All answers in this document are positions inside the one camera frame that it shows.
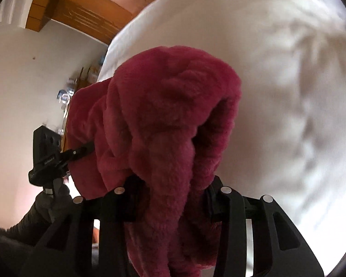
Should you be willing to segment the left gloved hand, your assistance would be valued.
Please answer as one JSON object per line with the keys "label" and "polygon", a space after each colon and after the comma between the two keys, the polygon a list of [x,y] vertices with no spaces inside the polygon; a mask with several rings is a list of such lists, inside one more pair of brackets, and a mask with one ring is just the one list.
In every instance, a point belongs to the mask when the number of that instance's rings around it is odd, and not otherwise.
{"label": "left gloved hand", "polygon": [[58,190],[51,196],[41,192],[35,198],[35,211],[37,214],[49,223],[65,215],[72,206],[73,201],[70,190],[66,184],[62,184]]}

